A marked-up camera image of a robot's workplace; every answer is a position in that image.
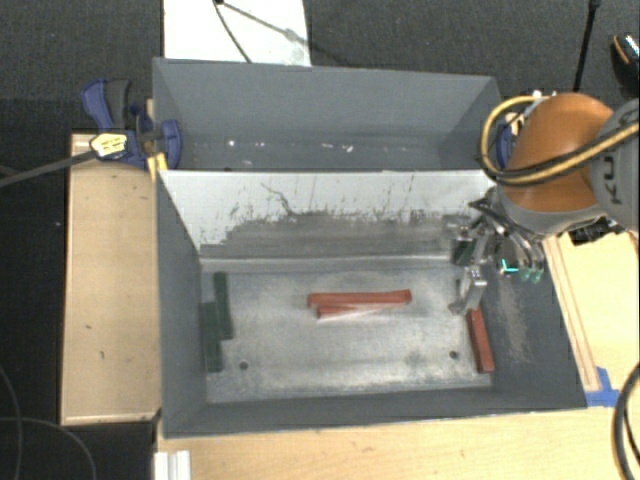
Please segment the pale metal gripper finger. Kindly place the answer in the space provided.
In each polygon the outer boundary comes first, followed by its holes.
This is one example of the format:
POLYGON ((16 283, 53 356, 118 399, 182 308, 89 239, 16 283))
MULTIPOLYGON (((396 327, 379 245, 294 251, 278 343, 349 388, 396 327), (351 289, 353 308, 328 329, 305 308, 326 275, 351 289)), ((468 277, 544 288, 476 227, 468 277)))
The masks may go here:
POLYGON ((476 239, 471 237, 458 237, 455 240, 451 261, 459 267, 467 267, 473 263, 476 239))
POLYGON ((487 285, 479 266, 465 267, 462 276, 456 281, 456 298, 448 306, 450 312, 464 315, 475 310, 480 305, 487 285))

